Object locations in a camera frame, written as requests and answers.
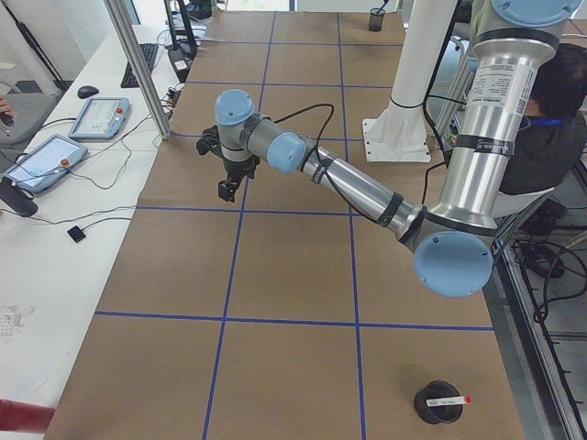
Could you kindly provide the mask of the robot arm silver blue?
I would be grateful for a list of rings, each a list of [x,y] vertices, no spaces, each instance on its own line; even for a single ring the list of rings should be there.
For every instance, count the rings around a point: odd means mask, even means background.
[[[493,271],[496,219],[520,213],[541,197],[539,192],[506,195],[499,188],[537,69],[554,56],[577,7],[575,1],[476,5],[471,48],[478,67],[435,206],[407,202],[308,137],[257,113],[250,96],[235,89],[216,99],[215,154],[227,171],[219,195],[232,200],[240,181],[261,160],[284,173],[300,171],[392,230],[413,251],[415,272],[429,290],[451,298],[479,291]]]

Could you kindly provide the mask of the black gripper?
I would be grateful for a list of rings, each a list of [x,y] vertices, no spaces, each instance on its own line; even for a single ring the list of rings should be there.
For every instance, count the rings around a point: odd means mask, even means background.
[[[218,197],[225,202],[234,203],[238,188],[245,177],[255,178],[256,168],[260,165],[260,158],[248,158],[244,161],[223,160],[227,179],[217,185]]]

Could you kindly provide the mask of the person hand at left edge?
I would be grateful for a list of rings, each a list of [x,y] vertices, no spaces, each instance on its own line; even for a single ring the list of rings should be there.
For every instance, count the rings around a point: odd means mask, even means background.
[[[0,95],[0,115],[3,127],[11,127],[14,125],[14,119],[17,116],[17,113],[4,95]]]

